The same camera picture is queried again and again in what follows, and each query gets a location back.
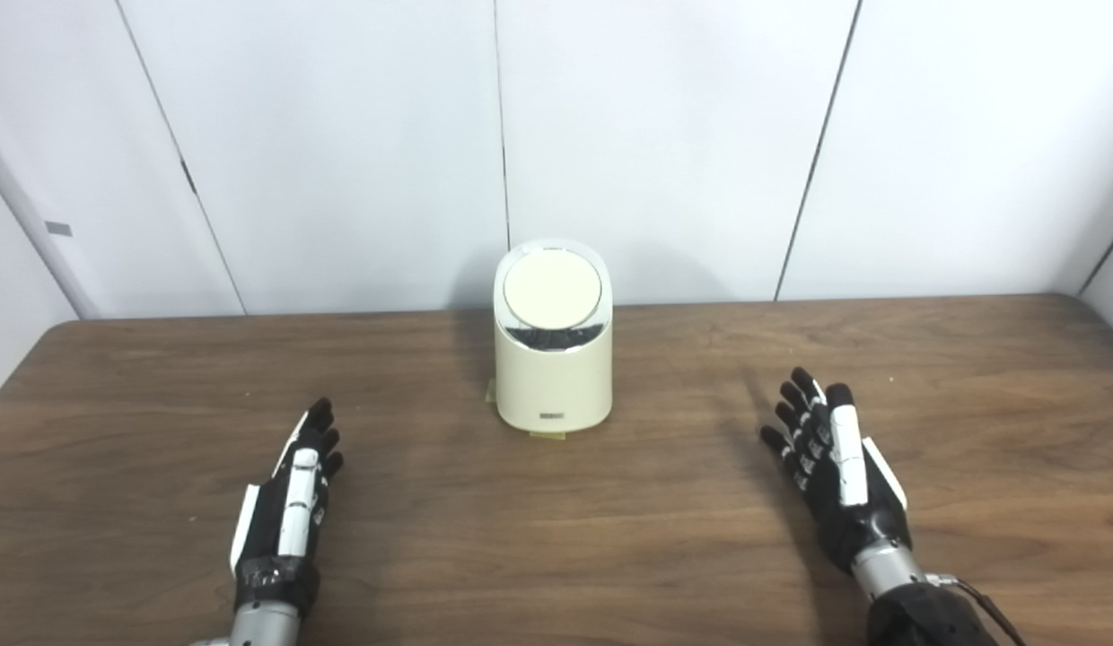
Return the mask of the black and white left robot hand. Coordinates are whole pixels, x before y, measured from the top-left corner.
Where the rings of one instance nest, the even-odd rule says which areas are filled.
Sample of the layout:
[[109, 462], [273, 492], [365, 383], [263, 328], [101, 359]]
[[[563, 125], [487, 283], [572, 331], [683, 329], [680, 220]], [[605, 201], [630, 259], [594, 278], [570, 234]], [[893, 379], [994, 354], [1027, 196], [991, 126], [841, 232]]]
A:
[[309, 616], [321, 594], [316, 549], [329, 506], [329, 482], [344, 463], [329, 399], [299, 418], [270, 478], [248, 484], [230, 547], [235, 609], [278, 601]]

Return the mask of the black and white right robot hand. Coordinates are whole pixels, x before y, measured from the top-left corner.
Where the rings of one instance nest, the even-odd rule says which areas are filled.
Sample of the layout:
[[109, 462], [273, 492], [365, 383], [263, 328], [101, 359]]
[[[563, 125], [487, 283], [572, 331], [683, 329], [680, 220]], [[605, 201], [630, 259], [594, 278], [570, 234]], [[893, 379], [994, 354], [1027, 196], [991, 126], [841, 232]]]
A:
[[844, 383], [819, 384], [792, 368], [776, 415], [785, 429], [762, 425], [760, 438], [778, 457], [810, 511], [820, 551], [843, 572], [864, 549], [912, 546], [907, 498], [870, 437]]

